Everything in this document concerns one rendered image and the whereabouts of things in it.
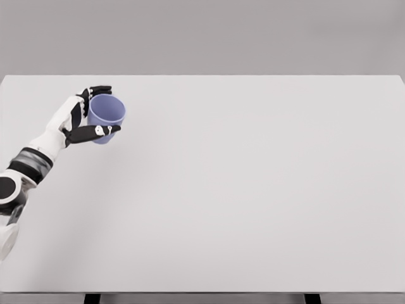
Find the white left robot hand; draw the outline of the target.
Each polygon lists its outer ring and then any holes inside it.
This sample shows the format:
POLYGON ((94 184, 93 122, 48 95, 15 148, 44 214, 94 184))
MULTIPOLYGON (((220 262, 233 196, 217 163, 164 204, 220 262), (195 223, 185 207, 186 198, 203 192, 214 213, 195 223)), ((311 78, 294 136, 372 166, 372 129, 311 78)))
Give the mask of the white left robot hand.
POLYGON ((85 88, 70 96, 50 120, 47 130, 57 137, 64 149, 71 144, 93 142, 97 138, 95 127, 87 124, 90 100, 100 94, 112 95, 110 85, 97 85, 85 88))

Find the blue plastic cup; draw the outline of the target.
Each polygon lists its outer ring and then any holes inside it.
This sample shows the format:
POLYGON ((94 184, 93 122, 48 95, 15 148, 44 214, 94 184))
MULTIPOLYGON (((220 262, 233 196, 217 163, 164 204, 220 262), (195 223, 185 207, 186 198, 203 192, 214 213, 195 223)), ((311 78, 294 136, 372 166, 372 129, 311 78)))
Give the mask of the blue plastic cup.
POLYGON ((126 107, 118 98, 110 94, 100 94, 89 102, 87 124, 95 127, 96 144, 107 144, 121 129, 126 115, 126 107))

